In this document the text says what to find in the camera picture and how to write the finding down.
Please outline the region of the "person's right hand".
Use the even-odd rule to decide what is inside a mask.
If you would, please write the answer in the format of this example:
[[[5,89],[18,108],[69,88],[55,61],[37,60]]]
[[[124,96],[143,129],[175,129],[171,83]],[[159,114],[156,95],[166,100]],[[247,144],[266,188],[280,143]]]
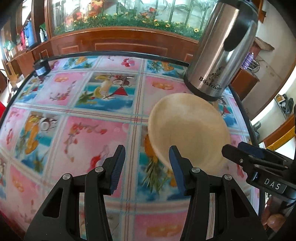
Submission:
[[[273,202],[273,197],[269,197],[264,212],[262,214],[261,217],[261,223],[264,227],[264,229],[268,229],[271,228],[274,232],[278,232],[280,230],[280,228],[282,227],[282,225],[285,223],[286,218],[279,214],[272,214],[270,211],[270,206]]]

